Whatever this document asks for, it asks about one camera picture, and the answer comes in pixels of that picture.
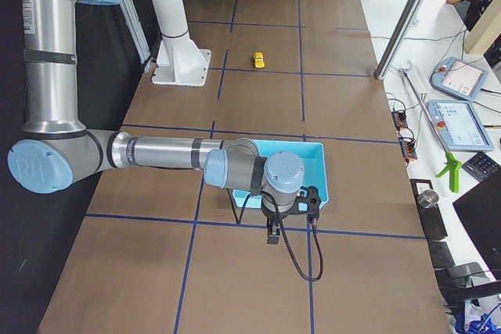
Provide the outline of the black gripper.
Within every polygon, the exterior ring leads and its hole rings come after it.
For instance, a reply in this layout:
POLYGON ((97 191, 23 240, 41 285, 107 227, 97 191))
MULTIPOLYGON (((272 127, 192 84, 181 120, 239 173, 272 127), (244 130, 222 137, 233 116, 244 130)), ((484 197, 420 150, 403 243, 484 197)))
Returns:
POLYGON ((279 243, 279 223, 284 218, 280 212, 275 210, 270 210, 264 204, 261 205, 261 212, 266 217, 267 225, 267 243, 268 244, 278 244, 279 243))

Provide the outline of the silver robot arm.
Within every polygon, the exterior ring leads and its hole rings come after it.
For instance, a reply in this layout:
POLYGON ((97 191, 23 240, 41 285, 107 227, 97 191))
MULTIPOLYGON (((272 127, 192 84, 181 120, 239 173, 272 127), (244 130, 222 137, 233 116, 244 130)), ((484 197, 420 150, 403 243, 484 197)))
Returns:
POLYGON ((79 121, 75 6, 120 1, 22 0, 27 121, 24 139, 7 157, 12 176, 24 188, 47 194, 111 168, 201 171, 210 185, 259 197, 268 241, 277 242, 285 235, 285 217, 312 215, 319 202, 303 184, 305 167, 297 155, 262 156, 245 138, 132 136, 90 130, 79 121))

